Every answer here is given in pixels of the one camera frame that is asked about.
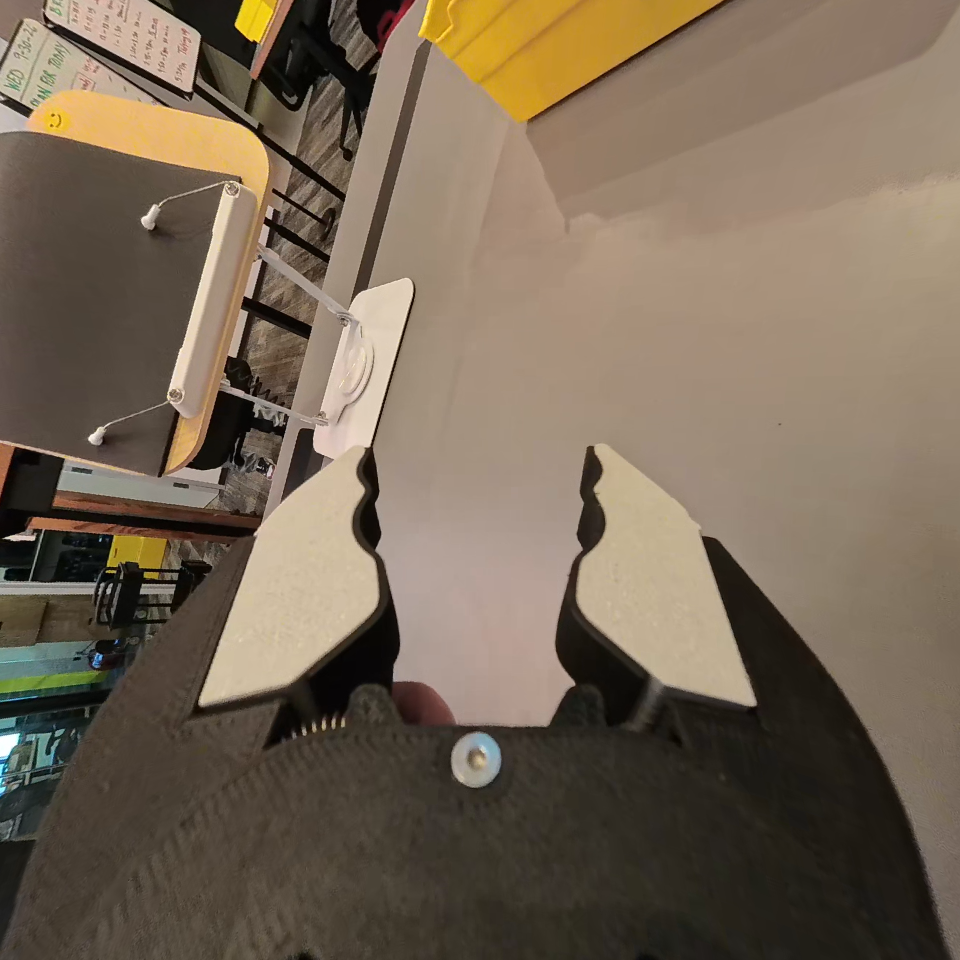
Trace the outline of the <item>wooden stand board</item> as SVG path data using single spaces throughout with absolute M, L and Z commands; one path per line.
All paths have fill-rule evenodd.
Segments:
M 187 467 L 206 437 L 246 284 L 200 416 L 167 389 L 222 183 L 271 163 L 233 121 L 69 90 L 2 133 L 1 439 L 129 474 Z

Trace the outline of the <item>brown wooden table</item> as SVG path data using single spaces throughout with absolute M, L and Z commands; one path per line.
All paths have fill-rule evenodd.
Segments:
M 1 444 L 2 538 L 57 532 L 229 544 L 261 524 L 254 513 L 70 489 L 65 465 L 47 453 Z

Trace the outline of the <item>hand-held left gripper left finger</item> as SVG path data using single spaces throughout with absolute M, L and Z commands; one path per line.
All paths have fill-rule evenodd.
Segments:
M 354 446 L 296 488 L 254 538 L 198 693 L 201 713 L 282 702 L 343 714 L 392 694 L 400 628 L 383 559 L 374 451 Z

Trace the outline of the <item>white stand bar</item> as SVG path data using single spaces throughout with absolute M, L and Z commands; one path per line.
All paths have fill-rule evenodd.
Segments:
M 243 291 L 253 261 L 257 195 L 236 180 L 221 186 L 210 244 L 166 394 L 168 404 L 185 420 L 203 413 L 210 385 L 222 371 L 222 342 L 237 312 L 234 298 Z

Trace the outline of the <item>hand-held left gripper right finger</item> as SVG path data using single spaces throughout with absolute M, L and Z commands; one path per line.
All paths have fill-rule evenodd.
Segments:
M 606 443 L 590 445 L 580 481 L 579 552 L 562 595 L 558 660 L 606 710 L 669 700 L 723 710 L 758 703 L 687 509 Z

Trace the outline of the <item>handwritten whiteboard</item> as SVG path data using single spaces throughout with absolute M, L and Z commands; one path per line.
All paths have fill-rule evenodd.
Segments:
M 202 38 L 151 1 L 44 1 L 47 27 L 95 57 L 184 100 L 196 91 Z
M 27 118 L 68 90 L 160 106 L 142 86 L 33 18 L 22 18 L 1 59 L 2 106 Z

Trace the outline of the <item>yellow plastic bin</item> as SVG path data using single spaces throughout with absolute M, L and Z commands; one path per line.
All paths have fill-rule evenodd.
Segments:
M 419 36 L 522 123 L 721 4 L 430 1 Z
M 267 36 L 280 1 L 241 1 L 234 28 L 247 41 L 258 44 Z

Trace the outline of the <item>black office chair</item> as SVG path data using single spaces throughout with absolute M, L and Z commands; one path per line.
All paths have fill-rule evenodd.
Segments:
M 330 10 L 331 2 L 295 1 L 261 69 L 259 81 L 289 111 L 298 111 L 324 78 L 342 87 L 348 107 L 365 112 L 370 105 L 380 54 L 353 66 L 331 36 Z

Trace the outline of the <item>black bag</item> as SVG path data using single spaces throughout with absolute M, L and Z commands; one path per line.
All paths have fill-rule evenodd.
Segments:
M 238 450 L 243 449 L 253 420 L 253 402 L 231 393 L 218 392 L 205 437 L 187 468 L 220 470 L 234 462 Z

